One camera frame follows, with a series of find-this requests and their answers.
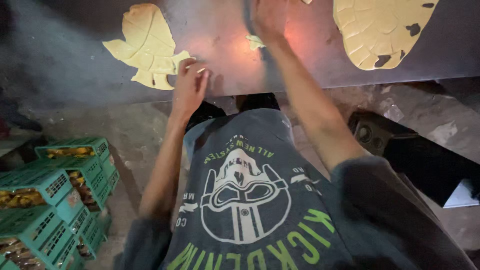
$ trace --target scored dough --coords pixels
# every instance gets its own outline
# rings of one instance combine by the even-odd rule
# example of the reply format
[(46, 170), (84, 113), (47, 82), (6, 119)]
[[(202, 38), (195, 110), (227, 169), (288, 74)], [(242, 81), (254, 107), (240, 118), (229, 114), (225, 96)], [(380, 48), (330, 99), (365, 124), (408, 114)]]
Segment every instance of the scored dough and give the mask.
[(410, 52), (438, 0), (334, 0), (333, 18), (352, 63), (392, 69)]
[(190, 58), (187, 51), (173, 55), (175, 41), (160, 9), (153, 4), (133, 5), (123, 14), (125, 40), (115, 39), (103, 45), (117, 60), (138, 68), (132, 81), (145, 86), (172, 90), (167, 74), (178, 74), (178, 65)]

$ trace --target dark gray t-shirt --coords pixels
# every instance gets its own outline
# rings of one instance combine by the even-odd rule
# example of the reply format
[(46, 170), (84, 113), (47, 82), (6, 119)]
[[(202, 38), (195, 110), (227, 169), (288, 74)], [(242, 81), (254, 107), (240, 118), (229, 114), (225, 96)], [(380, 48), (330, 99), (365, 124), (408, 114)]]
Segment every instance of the dark gray t-shirt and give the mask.
[(174, 232), (135, 221), (117, 269), (475, 269), (387, 161), (347, 160), (329, 182), (280, 111), (206, 121), (184, 145)]

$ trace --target mask graphic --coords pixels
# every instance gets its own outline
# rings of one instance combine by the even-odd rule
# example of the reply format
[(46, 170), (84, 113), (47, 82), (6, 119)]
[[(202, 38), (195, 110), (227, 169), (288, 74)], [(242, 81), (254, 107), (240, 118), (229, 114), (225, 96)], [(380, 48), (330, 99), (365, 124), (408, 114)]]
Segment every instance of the mask graphic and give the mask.
[(286, 219), (291, 198), (284, 179), (265, 164), (260, 170), (241, 148), (208, 172), (202, 196), (202, 225), (214, 239), (250, 244), (268, 236)]

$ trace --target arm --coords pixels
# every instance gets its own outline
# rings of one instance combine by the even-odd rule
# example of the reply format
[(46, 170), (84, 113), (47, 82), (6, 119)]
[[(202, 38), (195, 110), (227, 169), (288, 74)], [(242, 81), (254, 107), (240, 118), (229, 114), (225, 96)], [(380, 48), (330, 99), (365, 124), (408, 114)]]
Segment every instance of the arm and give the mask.
[(204, 67), (204, 64), (196, 63), (192, 58), (180, 62), (165, 140), (140, 203), (139, 212), (142, 218), (170, 217), (175, 204), (185, 126), (205, 96), (208, 71), (196, 72)]
[(332, 101), (285, 39), (288, 0), (252, 0), (256, 34), (280, 69), (288, 99), (325, 167), (331, 171), (342, 161), (365, 155)]

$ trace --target right hand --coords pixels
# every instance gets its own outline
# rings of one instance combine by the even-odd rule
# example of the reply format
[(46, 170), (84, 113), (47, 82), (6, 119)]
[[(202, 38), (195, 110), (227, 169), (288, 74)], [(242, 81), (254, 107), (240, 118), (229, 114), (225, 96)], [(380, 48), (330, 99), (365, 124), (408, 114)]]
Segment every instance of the right hand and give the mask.
[(288, 0), (251, 0), (250, 19), (256, 35), (267, 45), (284, 38)]
[(206, 64), (187, 58), (180, 62), (177, 84), (173, 90), (173, 106), (171, 117), (188, 121), (198, 109), (205, 97), (209, 71), (197, 71), (206, 68)]

